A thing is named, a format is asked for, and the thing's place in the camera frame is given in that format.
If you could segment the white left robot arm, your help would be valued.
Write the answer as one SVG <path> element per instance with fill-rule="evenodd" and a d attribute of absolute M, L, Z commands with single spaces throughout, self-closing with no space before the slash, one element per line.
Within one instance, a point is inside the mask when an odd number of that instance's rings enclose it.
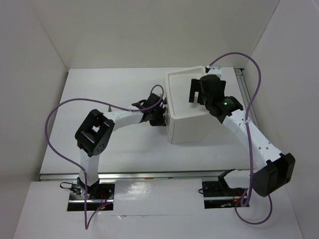
<path fill-rule="evenodd" d="M 143 122 L 149 122 L 151 126 L 165 126 L 164 113 L 162 98 L 154 93 L 146 100 L 133 103 L 127 111 L 103 113 L 97 109 L 91 110 L 75 133 L 82 167 L 77 178 L 81 194 L 88 199 L 98 194 L 99 158 L 106 149 L 112 132 Z"/>

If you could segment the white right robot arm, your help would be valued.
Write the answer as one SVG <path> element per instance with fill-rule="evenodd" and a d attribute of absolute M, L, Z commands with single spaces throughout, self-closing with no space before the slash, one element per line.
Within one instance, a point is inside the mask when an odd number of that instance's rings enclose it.
<path fill-rule="evenodd" d="M 249 150 L 256 169 L 252 174 L 252 187 L 258 195 L 269 196 L 290 182 L 296 160 L 267 140 L 234 96 L 225 95 L 226 81 L 220 77 L 221 74 L 205 74 L 192 79 L 189 102 L 205 106 Z"/>

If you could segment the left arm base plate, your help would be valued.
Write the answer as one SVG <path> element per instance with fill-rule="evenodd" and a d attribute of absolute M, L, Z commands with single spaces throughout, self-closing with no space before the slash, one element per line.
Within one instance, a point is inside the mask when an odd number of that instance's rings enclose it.
<path fill-rule="evenodd" d="M 82 212 L 84 211 L 84 191 L 74 183 L 66 187 L 70 191 L 67 211 Z M 87 211 L 95 211 L 103 206 L 100 211 L 112 211 L 114 208 L 115 183 L 108 182 L 100 184 L 95 191 L 87 196 Z"/>

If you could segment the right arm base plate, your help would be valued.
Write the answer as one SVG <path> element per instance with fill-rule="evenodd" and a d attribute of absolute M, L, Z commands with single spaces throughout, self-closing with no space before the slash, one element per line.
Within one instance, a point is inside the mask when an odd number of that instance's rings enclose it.
<path fill-rule="evenodd" d="M 203 195 L 205 209 L 234 208 L 240 202 L 245 189 L 230 189 L 217 181 L 203 181 L 198 190 Z"/>

